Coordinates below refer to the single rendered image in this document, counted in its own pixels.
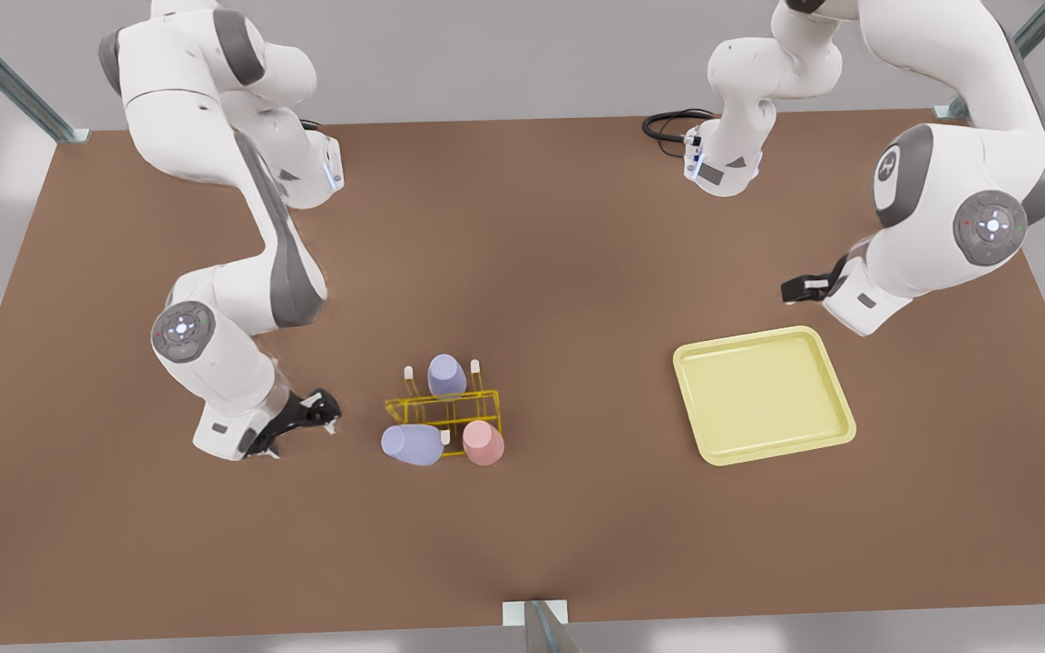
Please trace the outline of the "yellow tray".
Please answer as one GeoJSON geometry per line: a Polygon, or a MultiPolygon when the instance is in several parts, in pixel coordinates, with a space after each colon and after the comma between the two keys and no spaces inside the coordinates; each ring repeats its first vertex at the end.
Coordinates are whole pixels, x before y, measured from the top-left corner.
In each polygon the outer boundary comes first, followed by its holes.
{"type": "Polygon", "coordinates": [[[714,466],[853,441],[857,423],[808,326],[679,346],[672,356],[699,454],[714,466]]]}

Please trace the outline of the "silver frame post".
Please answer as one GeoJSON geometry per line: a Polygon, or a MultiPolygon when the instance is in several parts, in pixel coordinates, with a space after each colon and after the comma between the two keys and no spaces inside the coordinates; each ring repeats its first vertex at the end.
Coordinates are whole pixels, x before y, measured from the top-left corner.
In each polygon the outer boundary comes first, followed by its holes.
{"type": "Polygon", "coordinates": [[[87,143],[90,140],[91,130],[71,127],[59,112],[1,57],[0,93],[3,93],[11,104],[21,109],[38,129],[51,137],[54,143],[87,143]]]}
{"type": "MultiPolygon", "coordinates": [[[[1034,49],[1045,40],[1045,0],[1038,5],[1036,11],[1031,14],[1027,21],[1012,34],[1011,40],[1015,48],[1019,50],[1021,59],[1031,54],[1034,49]]],[[[969,107],[961,96],[957,96],[947,104],[933,106],[934,119],[951,122],[967,122],[975,125],[971,119],[969,107]]]]}
{"type": "Polygon", "coordinates": [[[567,630],[565,599],[504,602],[502,615],[505,627],[522,627],[525,653],[583,653],[567,630]]]}

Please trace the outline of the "lavender cup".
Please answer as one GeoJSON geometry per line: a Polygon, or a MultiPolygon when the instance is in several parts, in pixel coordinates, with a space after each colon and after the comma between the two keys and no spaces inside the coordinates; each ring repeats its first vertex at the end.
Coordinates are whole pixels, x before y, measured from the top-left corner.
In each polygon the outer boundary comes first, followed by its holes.
{"type": "Polygon", "coordinates": [[[382,434],[381,446],[390,458],[419,466],[438,463],[444,453],[441,432],[429,424],[391,425],[382,434]]]}
{"type": "Polygon", "coordinates": [[[467,373],[459,360],[440,353],[428,365],[427,384],[432,396],[452,401],[467,392],[467,373]]]}

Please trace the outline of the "pink cup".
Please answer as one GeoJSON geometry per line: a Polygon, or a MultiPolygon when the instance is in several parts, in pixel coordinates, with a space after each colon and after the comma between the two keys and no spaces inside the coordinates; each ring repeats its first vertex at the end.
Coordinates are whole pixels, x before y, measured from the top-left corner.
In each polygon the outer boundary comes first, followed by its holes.
{"type": "Polygon", "coordinates": [[[495,464],[504,454],[504,438],[496,426],[483,419],[470,422],[462,430],[462,446],[470,462],[478,466],[495,464]]]}

